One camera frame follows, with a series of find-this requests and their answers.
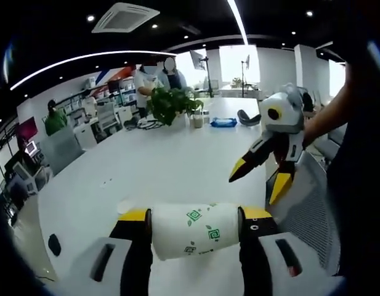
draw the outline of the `ceiling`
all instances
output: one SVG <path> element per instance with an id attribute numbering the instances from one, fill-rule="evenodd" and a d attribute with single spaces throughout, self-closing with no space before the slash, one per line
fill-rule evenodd
<path id="1" fill-rule="evenodd" d="M 96 1 L 34 1 L 0 2 L 0 88 L 12 86 L 33 72 L 76 56 L 106 51 L 163 51 L 178 44 L 199 40 L 199 44 L 173 51 L 199 49 L 203 40 L 239 35 L 240 31 L 226 0 L 128 0 L 132 4 L 150 7 L 160 15 L 131 33 L 98 33 L 91 30 L 116 2 Z M 330 40 L 330 0 L 235 0 L 250 44 L 281 48 L 306 44 L 320 46 Z M 306 16 L 312 10 L 313 17 Z M 87 22 L 94 15 L 95 21 Z M 200 31 L 194 35 L 182 28 L 191 25 Z M 243 44 L 241 39 L 206 42 L 206 48 L 226 44 Z M 2 61 L 10 52 L 9 84 L 5 83 Z M 41 91 L 74 77 L 99 70 L 141 63 L 145 54 L 114 54 L 77 60 L 47 70 L 21 84 L 15 91 L 0 97 L 0 116 L 15 112 L 24 95 L 32 97 Z"/>

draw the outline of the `green plant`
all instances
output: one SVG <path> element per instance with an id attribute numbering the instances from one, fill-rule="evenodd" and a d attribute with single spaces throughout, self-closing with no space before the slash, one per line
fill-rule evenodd
<path id="1" fill-rule="evenodd" d="M 241 79 L 234 78 L 231 82 L 231 88 L 241 88 Z"/>
<path id="2" fill-rule="evenodd" d="M 203 102 L 191 99 L 190 93 L 179 89 L 167 91 L 164 88 L 155 88 L 147 105 L 158 121 L 171 126 L 177 115 L 192 114 L 200 106 L 203 107 Z"/>

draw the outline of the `white table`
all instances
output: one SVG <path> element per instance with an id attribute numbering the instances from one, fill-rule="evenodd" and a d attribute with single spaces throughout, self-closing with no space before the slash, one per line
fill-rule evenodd
<path id="1" fill-rule="evenodd" d="M 244 109 L 258 114 L 257 100 L 209 99 L 212 117 L 236 117 Z M 122 130 L 86 152 L 52 179 L 39 193 L 42 235 L 58 278 L 98 237 L 109 236 L 123 199 L 140 207 L 161 202 L 231 202 L 263 207 L 265 167 L 228 183 L 240 156 L 261 135 L 261 127 L 171 131 Z M 47 240 L 55 233 L 62 252 L 55 257 Z M 154 256 L 150 295 L 242 295 L 239 246 L 198 258 L 159 261 Z"/>

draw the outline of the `white robot head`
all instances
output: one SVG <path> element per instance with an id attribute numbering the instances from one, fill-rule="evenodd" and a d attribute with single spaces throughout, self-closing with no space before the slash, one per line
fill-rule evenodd
<path id="1" fill-rule="evenodd" d="M 269 131 L 296 134 L 304 129 L 302 96 L 291 83 L 263 100 L 259 108 L 261 118 Z"/>

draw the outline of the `robot eye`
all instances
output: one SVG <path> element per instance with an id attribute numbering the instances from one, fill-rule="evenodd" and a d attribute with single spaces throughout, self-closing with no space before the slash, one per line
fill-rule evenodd
<path id="1" fill-rule="evenodd" d="M 280 114 L 277 112 L 277 110 L 272 108 L 268 109 L 268 116 L 273 120 L 278 120 L 280 118 Z"/>

